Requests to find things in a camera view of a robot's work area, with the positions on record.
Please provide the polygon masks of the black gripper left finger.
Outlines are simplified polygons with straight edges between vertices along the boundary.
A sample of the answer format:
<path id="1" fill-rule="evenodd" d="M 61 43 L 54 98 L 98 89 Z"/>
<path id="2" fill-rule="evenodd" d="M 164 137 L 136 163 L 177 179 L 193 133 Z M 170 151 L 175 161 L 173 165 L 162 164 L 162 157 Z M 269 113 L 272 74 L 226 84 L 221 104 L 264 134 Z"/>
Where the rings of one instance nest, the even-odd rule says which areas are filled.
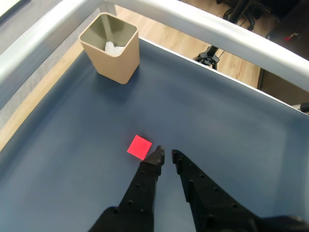
<path id="1" fill-rule="evenodd" d="M 104 210 L 91 232 L 153 232 L 157 179 L 165 161 L 164 147 L 143 160 L 117 207 Z"/>

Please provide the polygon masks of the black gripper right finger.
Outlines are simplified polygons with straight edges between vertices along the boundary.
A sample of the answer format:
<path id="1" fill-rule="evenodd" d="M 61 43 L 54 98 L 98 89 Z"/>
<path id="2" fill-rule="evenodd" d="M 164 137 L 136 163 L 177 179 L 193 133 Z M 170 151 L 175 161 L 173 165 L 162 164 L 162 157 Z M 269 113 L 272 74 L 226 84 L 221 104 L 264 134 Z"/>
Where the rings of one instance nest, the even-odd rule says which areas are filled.
<path id="1" fill-rule="evenodd" d="M 239 204 L 179 150 L 172 161 L 197 232 L 264 232 L 261 218 Z"/>

